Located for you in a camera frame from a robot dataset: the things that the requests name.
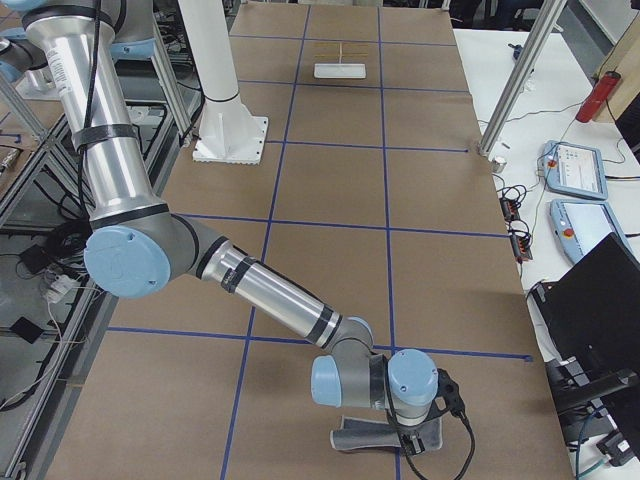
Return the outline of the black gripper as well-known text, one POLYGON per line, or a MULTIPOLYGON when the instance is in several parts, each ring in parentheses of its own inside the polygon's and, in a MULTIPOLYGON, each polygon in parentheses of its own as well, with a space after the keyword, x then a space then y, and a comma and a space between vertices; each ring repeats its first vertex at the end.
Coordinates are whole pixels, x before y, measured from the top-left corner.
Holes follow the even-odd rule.
POLYGON ((408 429, 401 426, 399 429, 399 441, 406 456, 421 455, 426 451, 421 433, 416 429, 408 429))

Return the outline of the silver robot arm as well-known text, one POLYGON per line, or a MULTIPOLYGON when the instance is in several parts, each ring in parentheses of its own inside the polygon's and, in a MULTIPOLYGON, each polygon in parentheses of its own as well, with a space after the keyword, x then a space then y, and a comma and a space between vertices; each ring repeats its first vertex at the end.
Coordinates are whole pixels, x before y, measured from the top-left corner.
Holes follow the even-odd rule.
POLYGON ((31 87, 41 93, 54 87, 44 51, 27 38, 22 27, 1 31, 1 75, 10 84, 26 77, 31 87))
POLYGON ((153 20, 147 1, 15 1, 27 39, 46 56, 77 151, 80 184, 94 201, 84 263, 121 298, 140 298, 189 274, 212 281, 273 317, 323 355, 312 365, 315 402, 382 410, 383 422, 346 418, 331 433, 339 451, 397 447, 407 455, 442 446, 436 410, 443 374, 425 353, 373 350, 368 324, 346 317, 236 247, 214 229, 172 213, 153 191, 111 47, 153 20))

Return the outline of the black monitor on arm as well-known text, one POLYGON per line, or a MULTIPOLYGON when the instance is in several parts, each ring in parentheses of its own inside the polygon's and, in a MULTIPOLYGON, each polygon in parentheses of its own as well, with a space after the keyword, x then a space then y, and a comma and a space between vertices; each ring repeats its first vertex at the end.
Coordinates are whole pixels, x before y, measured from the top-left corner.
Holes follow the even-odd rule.
POLYGON ((563 424, 601 401, 639 453, 639 262, 614 233, 560 280, 531 290, 562 365, 546 364, 563 424))

